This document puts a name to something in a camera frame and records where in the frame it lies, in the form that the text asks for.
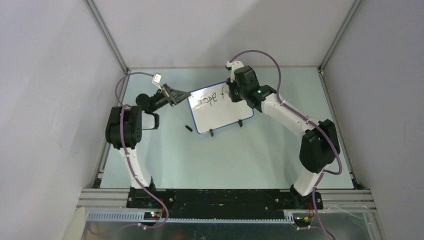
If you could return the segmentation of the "blue framed whiteboard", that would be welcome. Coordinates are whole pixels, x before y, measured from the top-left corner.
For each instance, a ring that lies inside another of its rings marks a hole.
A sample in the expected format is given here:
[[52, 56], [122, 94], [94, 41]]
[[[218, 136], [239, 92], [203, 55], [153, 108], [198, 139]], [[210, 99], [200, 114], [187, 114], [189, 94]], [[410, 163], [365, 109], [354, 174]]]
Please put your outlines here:
[[232, 102], [225, 81], [190, 92], [189, 109], [198, 134], [206, 134], [254, 116], [245, 101]]

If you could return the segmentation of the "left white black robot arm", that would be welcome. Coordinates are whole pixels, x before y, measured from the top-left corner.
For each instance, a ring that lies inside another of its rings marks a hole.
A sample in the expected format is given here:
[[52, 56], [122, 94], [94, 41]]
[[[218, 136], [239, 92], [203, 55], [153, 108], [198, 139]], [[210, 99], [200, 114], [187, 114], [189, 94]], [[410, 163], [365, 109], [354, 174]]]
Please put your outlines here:
[[146, 163], [142, 161], [137, 145], [141, 142], [144, 131], [159, 128], [160, 116], [156, 113], [157, 110], [167, 105], [174, 107], [191, 95], [189, 92], [163, 84], [152, 96], [139, 94], [135, 99], [135, 105], [123, 104], [110, 110], [105, 128], [106, 142], [118, 150], [126, 163], [130, 187], [143, 190], [138, 201], [145, 208], [156, 206], [158, 194], [149, 189], [153, 184], [153, 177], [147, 170]]

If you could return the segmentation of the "black marker cap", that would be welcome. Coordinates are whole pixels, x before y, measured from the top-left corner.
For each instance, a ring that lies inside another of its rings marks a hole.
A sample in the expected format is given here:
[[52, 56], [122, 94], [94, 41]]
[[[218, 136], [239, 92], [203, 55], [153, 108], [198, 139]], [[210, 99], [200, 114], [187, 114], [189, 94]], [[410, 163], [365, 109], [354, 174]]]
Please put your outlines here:
[[193, 129], [191, 127], [189, 127], [188, 125], [184, 126], [187, 130], [189, 130], [190, 132], [193, 132]]

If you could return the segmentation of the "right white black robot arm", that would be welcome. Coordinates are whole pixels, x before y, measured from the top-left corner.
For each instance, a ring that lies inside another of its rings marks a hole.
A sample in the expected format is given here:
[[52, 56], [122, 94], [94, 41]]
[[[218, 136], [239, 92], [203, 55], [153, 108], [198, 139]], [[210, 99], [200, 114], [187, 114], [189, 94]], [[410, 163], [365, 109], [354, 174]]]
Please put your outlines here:
[[256, 72], [241, 61], [227, 62], [230, 77], [226, 80], [233, 103], [246, 102], [247, 106], [263, 113], [290, 130], [300, 139], [299, 160], [302, 169], [292, 188], [291, 204], [304, 209], [311, 202], [310, 193], [316, 189], [328, 167], [337, 161], [339, 175], [343, 171], [340, 145], [335, 124], [326, 119], [313, 120], [284, 100], [269, 85], [260, 85]]

